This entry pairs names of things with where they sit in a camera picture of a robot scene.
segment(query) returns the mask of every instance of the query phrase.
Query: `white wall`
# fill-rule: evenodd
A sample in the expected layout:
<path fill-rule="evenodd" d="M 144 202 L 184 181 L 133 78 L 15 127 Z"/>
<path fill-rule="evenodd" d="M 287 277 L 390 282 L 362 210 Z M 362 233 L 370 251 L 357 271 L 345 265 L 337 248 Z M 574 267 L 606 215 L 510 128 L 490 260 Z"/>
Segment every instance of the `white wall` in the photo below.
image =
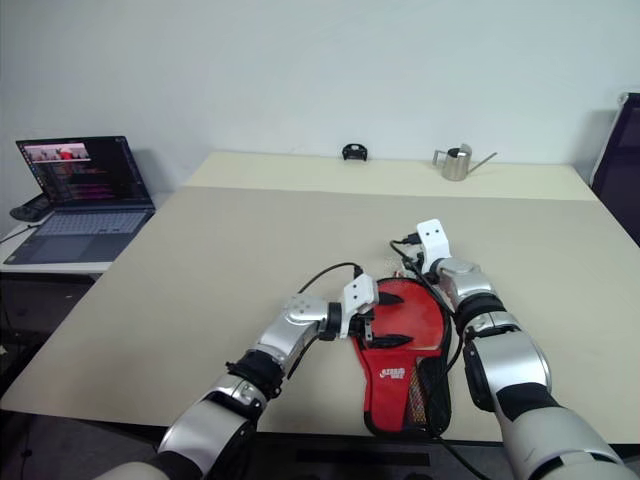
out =
<path fill-rule="evenodd" d="M 593 161 L 640 88 L 637 0 L 0 0 L 0 231 L 18 138 L 125 134 L 152 191 L 213 149 Z"/>

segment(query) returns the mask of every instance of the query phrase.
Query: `laptop keyboard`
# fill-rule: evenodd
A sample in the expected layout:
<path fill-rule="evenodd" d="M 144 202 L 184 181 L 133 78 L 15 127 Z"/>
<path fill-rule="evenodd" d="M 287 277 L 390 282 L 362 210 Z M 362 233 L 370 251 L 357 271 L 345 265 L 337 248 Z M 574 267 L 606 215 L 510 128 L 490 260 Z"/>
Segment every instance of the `laptop keyboard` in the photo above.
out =
<path fill-rule="evenodd" d="M 131 233 L 145 212 L 56 214 L 34 235 L 109 235 Z"/>

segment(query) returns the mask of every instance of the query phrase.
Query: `touchpad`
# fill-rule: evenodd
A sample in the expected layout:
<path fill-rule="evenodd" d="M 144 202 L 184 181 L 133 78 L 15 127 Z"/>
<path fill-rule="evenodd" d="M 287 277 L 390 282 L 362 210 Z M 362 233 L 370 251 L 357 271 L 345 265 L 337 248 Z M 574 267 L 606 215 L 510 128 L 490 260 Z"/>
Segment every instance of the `touchpad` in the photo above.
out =
<path fill-rule="evenodd" d="M 34 263 L 67 263 L 76 260 L 91 243 L 91 236 L 50 238 L 31 257 Z"/>

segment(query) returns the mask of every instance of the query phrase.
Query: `silver robot arm segment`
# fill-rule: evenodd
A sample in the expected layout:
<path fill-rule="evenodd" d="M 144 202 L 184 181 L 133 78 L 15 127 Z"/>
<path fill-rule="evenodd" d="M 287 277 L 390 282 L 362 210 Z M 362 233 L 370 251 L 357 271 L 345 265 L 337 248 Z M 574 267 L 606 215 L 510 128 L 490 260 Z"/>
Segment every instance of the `silver robot arm segment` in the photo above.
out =
<path fill-rule="evenodd" d="M 429 265 L 453 307 L 473 402 L 495 413 L 515 478 L 636 479 L 609 445 L 551 396 L 544 353 L 508 313 L 477 265 Z"/>
<path fill-rule="evenodd" d="M 280 395 L 314 340 L 347 335 L 353 316 L 378 302 L 376 282 L 360 274 L 343 290 L 341 302 L 297 294 L 255 345 L 167 430 L 158 455 L 147 463 L 120 466 L 100 480 L 199 479 L 224 468 L 255 433 L 267 402 Z"/>

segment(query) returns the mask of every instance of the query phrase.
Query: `white desk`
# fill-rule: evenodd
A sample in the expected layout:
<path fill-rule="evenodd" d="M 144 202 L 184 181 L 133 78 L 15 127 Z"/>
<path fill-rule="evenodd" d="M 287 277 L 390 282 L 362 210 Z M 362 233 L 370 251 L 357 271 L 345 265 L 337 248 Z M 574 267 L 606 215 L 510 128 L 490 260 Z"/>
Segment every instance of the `white desk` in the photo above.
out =
<path fill-rule="evenodd" d="M 153 203 L 157 208 L 169 198 L 169 193 L 158 193 L 153 195 Z M 46 220 L 43 219 L 40 222 L 34 223 L 20 223 L 13 230 L 11 230 L 3 238 L 10 237 L 25 229 L 27 225 L 39 225 Z M 111 262 L 91 262 L 91 263 L 40 263 L 31 265 L 7 265 L 4 261 L 15 250 L 22 245 L 22 243 L 33 235 L 36 229 L 30 229 L 20 235 L 16 235 L 13 238 L 0 244 L 0 273 L 72 273 L 78 275 L 101 275 L 108 270 L 111 266 Z"/>
<path fill-rule="evenodd" d="M 413 172 L 403 196 L 399 169 Z M 1 406 L 168 425 L 311 275 L 342 260 L 386 275 L 398 265 L 387 241 L 439 217 L 453 252 L 483 267 L 545 350 L 557 400 L 609 442 L 638 443 L 640 251 L 570 167 L 496 164 L 483 174 L 451 183 L 420 163 L 214 154 L 78 303 Z M 345 280 L 327 275 L 314 292 L 335 298 Z M 351 344 L 315 344 L 259 427 L 367 435 L 363 392 Z M 448 438 L 500 438 L 493 416 L 473 406 L 461 362 L 451 392 Z"/>

